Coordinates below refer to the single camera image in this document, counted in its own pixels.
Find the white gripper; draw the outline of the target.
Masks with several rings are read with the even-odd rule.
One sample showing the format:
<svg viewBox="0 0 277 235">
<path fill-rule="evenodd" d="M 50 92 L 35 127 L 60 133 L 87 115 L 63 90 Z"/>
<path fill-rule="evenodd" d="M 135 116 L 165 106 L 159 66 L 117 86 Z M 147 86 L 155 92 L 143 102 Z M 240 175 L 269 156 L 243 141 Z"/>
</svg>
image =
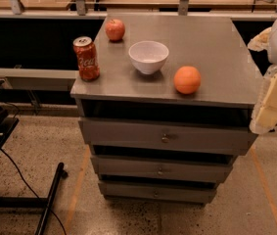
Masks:
<svg viewBox="0 0 277 235">
<path fill-rule="evenodd" d="M 252 38 L 247 47 L 253 51 L 267 50 L 268 60 L 277 65 L 277 20 Z M 277 125 L 277 66 L 266 71 L 254 105 L 250 130 L 254 134 L 264 134 Z"/>
</svg>

